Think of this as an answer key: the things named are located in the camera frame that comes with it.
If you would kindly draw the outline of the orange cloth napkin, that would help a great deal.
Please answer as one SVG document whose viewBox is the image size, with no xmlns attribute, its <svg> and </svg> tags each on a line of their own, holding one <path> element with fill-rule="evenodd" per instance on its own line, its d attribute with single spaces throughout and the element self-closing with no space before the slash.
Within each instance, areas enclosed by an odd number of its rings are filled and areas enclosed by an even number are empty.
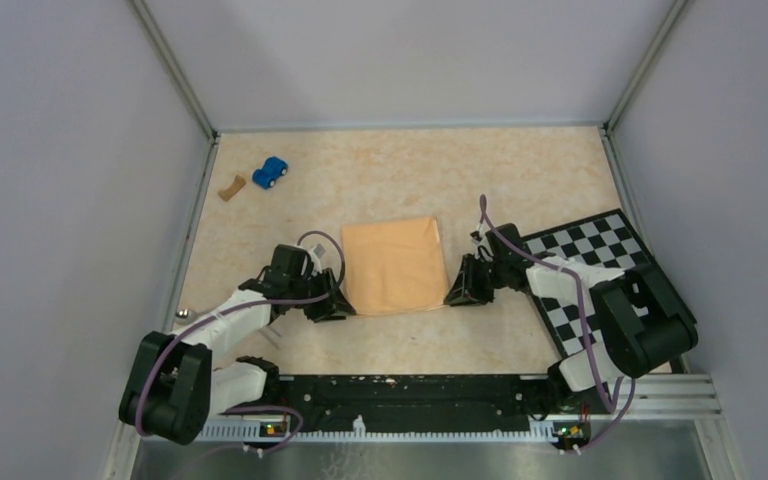
<svg viewBox="0 0 768 480">
<path fill-rule="evenodd" d="M 435 218 L 348 225 L 341 237 L 346 292 L 358 314 L 381 316 L 442 306 L 448 277 Z"/>
</svg>

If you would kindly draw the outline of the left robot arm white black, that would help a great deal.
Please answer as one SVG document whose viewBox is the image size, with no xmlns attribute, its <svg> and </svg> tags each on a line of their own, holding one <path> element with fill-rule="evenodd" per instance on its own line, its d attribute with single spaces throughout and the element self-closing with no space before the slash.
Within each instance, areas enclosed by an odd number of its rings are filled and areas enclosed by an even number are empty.
<svg viewBox="0 0 768 480">
<path fill-rule="evenodd" d="M 217 366 L 235 345 L 299 309 L 312 322 L 342 320 L 356 311 L 342 293 L 346 271 L 325 267 L 314 248 L 280 244 L 260 273 L 219 306 L 171 333 L 152 331 L 140 341 L 118 418 L 142 436 L 187 445 L 207 420 L 247 404 L 268 413 L 279 404 L 277 368 L 242 357 Z"/>
</svg>

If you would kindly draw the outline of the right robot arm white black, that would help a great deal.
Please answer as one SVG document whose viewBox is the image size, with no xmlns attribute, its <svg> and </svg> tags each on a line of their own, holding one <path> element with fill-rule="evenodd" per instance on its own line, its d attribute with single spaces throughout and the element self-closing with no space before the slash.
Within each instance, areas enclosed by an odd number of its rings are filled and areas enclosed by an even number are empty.
<svg viewBox="0 0 768 480">
<path fill-rule="evenodd" d="M 529 296 L 556 343 L 546 397 L 572 412 L 597 384 L 640 378 L 698 343 L 696 320 L 619 211 L 520 236 L 515 225 L 472 234 L 447 306 Z"/>
</svg>

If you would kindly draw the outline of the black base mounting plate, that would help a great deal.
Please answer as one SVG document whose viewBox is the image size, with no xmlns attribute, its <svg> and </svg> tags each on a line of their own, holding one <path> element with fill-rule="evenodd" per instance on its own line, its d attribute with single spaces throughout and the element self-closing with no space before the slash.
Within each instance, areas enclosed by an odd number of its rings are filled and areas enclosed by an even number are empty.
<svg viewBox="0 0 768 480">
<path fill-rule="evenodd" d="M 552 414 L 606 409 L 592 391 L 569 393 L 544 375 L 295 375 L 267 383 L 252 406 L 289 407 L 303 432 L 478 433 L 529 429 Z"/>
</svg>

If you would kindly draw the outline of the black white checkerboard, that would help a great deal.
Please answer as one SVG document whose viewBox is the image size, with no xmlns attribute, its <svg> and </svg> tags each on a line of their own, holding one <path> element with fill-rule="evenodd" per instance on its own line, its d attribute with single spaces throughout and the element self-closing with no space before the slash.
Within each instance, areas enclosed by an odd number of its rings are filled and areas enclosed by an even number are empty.
<svg viewBox="0 0 768 480">
<path fill-rule="evenodd" d="M 531 234 L 524 248 L 552 265 L 528 277 L 573 388 L 639 378 L 697 345 L 695 317 L 621 211 Z"/>
</svg>

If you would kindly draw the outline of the blue toy car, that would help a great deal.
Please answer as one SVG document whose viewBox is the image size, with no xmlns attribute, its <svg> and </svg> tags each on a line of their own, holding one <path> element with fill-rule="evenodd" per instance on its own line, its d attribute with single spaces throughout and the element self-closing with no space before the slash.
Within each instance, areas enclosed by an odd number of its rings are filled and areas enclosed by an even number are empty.
<svg viewBox="0 0 768 480">
<path fill-rule="evenodd" d="M 264 190 L 271 189 L 288 172 L 288 164 L 277 156 L 268 157 L 252 174 L 252 181 Z"/>
</svg>

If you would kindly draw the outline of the small brown wooden piece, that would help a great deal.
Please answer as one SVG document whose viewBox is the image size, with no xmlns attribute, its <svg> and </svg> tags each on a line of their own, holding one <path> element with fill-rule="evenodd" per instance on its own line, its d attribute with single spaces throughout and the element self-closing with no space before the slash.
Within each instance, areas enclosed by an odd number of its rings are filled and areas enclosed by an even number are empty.
<svg viewBox="0 0 768 480">
<path fill-rule="evenodd" d="M 223 202 L 229 202 L 235 195 L 237 195 L 247 184 L 244 176 L 236 175 L 231 183 L 217 192 L 218 197 Z"/>
</svg>

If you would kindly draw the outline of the aluminium front rail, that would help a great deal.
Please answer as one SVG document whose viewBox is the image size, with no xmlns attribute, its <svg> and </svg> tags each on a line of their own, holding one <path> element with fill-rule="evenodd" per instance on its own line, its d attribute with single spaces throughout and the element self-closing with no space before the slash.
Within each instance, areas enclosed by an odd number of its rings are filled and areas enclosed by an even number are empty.
<svg viewBox="0 0 768 480">
<path fill-rule="evenodd" d="M 199 383 L 171 380 L 150 398 L 152 440 L 274 446 L 327 442 L 586 444 L 615 420 L 691 420 L 720 412 L 703 375 L 649 375 L 622 383 L 614 412 L 592 391 L 568 394 L 529 375 L 271 375 L 262 396 L 210 413 Z"/>
</svg>

